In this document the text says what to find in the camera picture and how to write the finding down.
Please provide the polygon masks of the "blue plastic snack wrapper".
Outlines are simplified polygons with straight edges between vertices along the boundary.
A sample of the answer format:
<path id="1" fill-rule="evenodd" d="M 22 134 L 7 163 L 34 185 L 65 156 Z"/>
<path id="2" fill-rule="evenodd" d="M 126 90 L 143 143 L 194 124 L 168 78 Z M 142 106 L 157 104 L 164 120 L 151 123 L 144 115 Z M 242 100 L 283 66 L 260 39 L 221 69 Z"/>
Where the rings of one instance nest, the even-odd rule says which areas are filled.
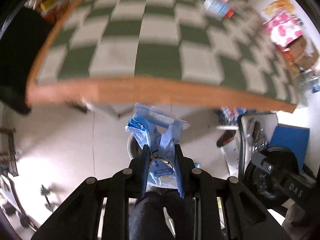
<path id="1" fill-rule="evenodd" d="M 125 131 L 133 135 L 141 149 L 150 149 L 148 186 L 176 189 L 175 144 L 190 124 L 152 106 L 136 103 Z"/>

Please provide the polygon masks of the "white Doctor toothpaste box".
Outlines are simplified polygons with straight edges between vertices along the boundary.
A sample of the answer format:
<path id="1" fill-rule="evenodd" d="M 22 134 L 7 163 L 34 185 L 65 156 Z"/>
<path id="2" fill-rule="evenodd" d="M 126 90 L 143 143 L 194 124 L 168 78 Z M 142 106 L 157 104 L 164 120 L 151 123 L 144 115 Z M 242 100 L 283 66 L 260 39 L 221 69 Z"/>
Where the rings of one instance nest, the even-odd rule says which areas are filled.
<path id="1" fill-rule="evenodd" d="M 221 0 L 205 0 L 204 8 L 209 14 L 218 18 L 231 18 L 235 13 L 234 9 Z"/>

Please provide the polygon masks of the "white trash bin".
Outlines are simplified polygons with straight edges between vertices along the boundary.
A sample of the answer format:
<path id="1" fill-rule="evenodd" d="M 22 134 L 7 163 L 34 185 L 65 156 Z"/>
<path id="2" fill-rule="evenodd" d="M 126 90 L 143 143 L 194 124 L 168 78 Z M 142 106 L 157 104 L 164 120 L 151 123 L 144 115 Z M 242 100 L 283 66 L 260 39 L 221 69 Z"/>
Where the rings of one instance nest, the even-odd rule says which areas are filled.
<path id="1" fill-rule="evenodd" d="M 142 149 L 140 148 L 138 142 L 136 141 L 133 135 L 129 135 L 129 138 L 127 141 L 127 152 L 130 159 L 139 157 L 142 153 Z"/>

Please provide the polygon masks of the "black red slipper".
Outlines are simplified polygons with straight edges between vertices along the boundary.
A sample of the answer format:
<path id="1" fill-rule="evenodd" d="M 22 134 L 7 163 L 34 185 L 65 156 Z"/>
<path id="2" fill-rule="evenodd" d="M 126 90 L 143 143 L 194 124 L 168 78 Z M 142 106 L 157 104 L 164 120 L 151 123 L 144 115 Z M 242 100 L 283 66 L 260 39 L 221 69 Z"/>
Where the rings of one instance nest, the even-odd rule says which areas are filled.
<path id="1" fill-rule="evenodd" d="M 223 147 L 230 143 L 235 137 L 235 130 L 225 130 L 221 137 L 216 142 L 217 147 Z"/>

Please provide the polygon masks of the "pink floral paper bag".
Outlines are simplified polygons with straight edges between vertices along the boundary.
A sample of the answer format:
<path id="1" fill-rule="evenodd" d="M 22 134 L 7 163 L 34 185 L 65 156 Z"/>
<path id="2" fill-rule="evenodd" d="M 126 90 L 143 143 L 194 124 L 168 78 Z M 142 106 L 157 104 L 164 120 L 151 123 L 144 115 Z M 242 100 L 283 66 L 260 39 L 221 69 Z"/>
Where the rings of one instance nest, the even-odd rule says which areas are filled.
<path id="1" fill-rule="evenodd" d="M 303 35 L 299 23 L 284 9 L 277 10 L 270 20 L 264 22 L 264 27 L 279 51 Z"/>

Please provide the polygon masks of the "black dining chair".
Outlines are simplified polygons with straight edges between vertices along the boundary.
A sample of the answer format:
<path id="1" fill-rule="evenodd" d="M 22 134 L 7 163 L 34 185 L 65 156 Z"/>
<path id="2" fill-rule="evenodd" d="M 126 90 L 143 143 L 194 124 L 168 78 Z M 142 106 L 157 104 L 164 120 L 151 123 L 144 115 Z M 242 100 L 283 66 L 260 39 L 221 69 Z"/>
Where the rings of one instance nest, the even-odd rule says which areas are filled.
<path id="1" fill-rule="evenodd" d="M 21 115 L 31 111 L 25 103 L 27 78 L 52 27 L 37 11 L 22 7 L 1 38 L 1 102 Z"/>

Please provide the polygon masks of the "yellow snack bag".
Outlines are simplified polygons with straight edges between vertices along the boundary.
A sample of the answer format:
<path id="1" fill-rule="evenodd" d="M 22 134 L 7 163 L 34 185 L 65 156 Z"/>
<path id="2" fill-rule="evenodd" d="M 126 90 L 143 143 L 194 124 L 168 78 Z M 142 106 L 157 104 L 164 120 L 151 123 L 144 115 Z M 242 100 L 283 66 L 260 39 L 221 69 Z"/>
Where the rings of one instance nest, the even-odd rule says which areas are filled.
<path id="1" fill-rule="evenodd" d="M 278 10 L 286 10 L 289 13 L 295 12 L 295 6 L 291 3 L 290 0 L 276 0 L 270 3 L 264 10 L 263 13 L 271 16 L 275 14 Z"/>

